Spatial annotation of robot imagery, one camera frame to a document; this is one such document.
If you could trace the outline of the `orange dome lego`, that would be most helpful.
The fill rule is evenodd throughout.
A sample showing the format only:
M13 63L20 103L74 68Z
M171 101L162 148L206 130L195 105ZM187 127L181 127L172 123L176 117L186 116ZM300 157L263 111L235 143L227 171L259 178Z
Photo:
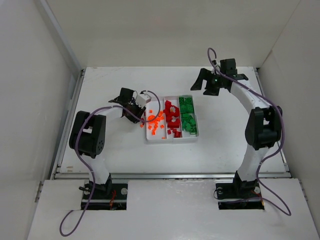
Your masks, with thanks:
M148 117L148 119L147 119L147 122L148 122L148 123L151 123L151 122L155 121L156 119L157 119L157 117L156 117L155 115L150 115L150 116Z

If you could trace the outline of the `red flower print lego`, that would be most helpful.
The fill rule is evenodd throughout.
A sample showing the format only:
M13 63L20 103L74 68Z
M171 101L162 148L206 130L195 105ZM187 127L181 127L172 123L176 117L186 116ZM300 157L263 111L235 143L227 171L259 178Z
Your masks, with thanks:
M171 121L173 118L178 118L180 116L180 109L173 105L171 101L166 100L164 103L165 119L167 122Z

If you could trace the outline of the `red arch lego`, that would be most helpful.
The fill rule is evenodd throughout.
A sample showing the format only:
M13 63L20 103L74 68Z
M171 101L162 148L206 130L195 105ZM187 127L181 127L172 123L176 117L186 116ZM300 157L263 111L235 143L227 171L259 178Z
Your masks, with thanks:
M180 120L177 118L177 119L175 119L174 121L170 121L170 122L168 122L167 123L167 127L168 128L179 128L180 127L180 125L181 125L181 122L180 122Z

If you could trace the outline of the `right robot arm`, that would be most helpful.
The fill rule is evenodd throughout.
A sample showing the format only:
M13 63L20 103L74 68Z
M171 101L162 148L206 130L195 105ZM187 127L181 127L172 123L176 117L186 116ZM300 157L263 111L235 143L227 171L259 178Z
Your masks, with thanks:
M258 178L263 160L282 135L282 109L273 106L252 89L249 78L238 73L233 58L221 60L214 70L201 68L190 89L201 90L203 81L206 81L204 95L218 96L220 89L226 89L238 99L249 115L244 131L247 148L242 164L231 183L216 184L217 198L253 198L260 187Z

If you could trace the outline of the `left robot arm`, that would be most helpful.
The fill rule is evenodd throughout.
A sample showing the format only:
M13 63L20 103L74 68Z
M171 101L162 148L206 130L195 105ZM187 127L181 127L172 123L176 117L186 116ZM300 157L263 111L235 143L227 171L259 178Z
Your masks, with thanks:
M150 101L151 96L145 91L135 94L132 89L123 87L119 96L108 101L110 105L100 107L93 113L83 110L76 113L69 147L89 169L89 184L84 191L94 194L109 194L112 191L111 174L102 156L107 124L122 117L134 124L139 123Z

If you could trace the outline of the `orange lego pile in tray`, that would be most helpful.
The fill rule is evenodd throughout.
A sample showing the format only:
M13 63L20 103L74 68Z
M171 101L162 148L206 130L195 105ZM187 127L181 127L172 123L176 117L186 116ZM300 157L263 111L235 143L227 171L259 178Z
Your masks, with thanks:
M147 111L147 120L150 115L156 116L156 110ZM165 139L166 138L166 127L165 127L165 114L160 111L153 122L148 122L146 127L148 139Z

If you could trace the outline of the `green lego pile in tray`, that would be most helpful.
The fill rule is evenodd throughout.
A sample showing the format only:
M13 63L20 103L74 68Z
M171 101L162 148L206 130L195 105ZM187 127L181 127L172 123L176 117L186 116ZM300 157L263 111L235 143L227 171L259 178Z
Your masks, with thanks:
M178 97L178 102L180 110L182 137L198 137L199 132L193 97L191 95L180 95Z

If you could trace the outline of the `white three-compartment tray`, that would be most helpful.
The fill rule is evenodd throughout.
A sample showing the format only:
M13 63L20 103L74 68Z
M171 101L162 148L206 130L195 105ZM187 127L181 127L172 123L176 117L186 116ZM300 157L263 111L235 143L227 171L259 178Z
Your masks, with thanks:
M146 105L146 140L150 144L195 142L199 127L192 95L164 96Z

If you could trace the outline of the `red square lego in tray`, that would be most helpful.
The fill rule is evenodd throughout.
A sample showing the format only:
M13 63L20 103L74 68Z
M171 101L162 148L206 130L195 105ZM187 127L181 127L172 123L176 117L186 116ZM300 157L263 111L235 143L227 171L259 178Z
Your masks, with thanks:
M172 132L173 132L173 137L174 138L181 138L182 137L182 133L180 131L178 131L176 128L174 128L172 130Z

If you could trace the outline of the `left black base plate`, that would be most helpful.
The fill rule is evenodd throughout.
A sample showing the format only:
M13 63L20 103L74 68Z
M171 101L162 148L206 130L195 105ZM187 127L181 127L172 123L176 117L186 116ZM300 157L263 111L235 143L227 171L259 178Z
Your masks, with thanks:
M80 203L81 210L84 210L87 202L89 202L87 210L106 210L106 211L124 211L127 209L128 184L107 182L103 188L97 184L93 191L93 195L89 200L93 183L86 182L78 189L82 191L82 199Z

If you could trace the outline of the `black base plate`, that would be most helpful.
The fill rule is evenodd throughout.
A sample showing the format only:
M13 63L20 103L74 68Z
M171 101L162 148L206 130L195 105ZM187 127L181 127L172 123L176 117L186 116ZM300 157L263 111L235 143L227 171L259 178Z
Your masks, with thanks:
M80 203L81 210L84 210L87 202L89 202L87 210L106 210L106 211L124 211L127 209L128 184L107 182L103 188L97 184L93 191L93 195L89 200L93 183L86 182L78 189L82 191L82 199Z
M231 182L215 184L215 198L219 210L264 210L259 185L240 188Z

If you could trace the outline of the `aluminium rail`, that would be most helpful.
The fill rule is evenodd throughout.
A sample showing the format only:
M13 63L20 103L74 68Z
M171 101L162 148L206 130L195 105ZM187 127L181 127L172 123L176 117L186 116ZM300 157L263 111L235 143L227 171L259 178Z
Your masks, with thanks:
M111 177L113 179L123 179L123 180L154 180L154 179L231 179L234 177L234 173L112 173ZM284 179L291 178L291 173L286 171L282 173L260 173L260 178L275 178ZM71 180L71 179L88 179L88 173L60 173L57 172L52 174L51 180Z

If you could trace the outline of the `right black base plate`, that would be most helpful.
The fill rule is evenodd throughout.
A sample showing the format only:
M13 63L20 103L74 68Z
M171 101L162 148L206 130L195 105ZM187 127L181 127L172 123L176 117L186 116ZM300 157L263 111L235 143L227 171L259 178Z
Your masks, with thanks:
M215 184L215 198L219 210L264 210L259 185L240 188L231 182Z

